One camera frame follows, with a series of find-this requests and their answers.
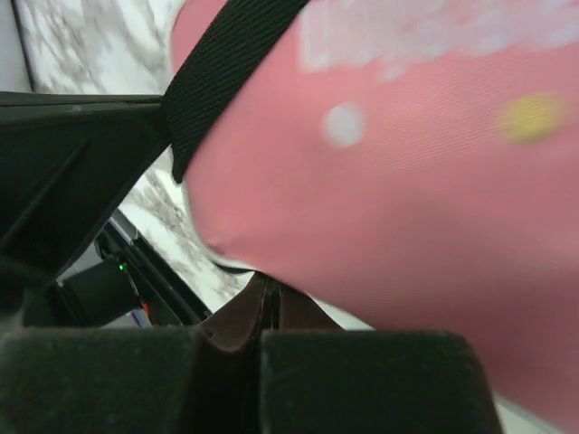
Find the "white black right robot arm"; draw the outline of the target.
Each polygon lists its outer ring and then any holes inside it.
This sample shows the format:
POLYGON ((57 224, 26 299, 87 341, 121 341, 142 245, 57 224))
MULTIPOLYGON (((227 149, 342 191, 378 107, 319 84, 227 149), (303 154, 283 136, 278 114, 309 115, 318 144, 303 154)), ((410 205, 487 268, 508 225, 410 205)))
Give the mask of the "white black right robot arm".
POLYGON ((200 324, 109 328, 138 302, 124 267, 56 284, 167 148, 158 96, 1 96, 4 433, 499 433, 460 336, 346 331, 257 274, 200 324))

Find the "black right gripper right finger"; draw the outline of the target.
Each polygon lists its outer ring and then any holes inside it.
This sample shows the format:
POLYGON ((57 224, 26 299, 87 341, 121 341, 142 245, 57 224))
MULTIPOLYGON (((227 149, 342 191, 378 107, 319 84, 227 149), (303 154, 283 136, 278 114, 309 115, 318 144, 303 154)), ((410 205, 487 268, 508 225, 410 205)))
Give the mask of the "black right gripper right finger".
POLYGON ((471 345, 440 331, 345 331, 268 279, 260 343, 264 433, 499 433, 471 345))

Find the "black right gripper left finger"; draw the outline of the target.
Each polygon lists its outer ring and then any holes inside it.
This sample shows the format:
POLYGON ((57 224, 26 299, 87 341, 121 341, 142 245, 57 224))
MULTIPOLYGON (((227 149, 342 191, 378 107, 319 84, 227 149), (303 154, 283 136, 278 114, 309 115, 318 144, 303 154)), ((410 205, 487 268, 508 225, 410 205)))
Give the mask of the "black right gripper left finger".
POLYGON ((4 433, 255 433, 266 278, 196 326, 38 328, 1 339, 4 433))

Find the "pink racket bag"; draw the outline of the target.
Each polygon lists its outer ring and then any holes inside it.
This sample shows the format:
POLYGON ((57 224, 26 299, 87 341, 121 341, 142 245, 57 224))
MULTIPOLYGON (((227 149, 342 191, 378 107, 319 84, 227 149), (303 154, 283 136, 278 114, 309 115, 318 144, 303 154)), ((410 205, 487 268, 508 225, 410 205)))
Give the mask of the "pink racket bag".
POLYGON ((214 262, 463 335, 578 430, 575 1, 310 1, 175 161, 214 262))

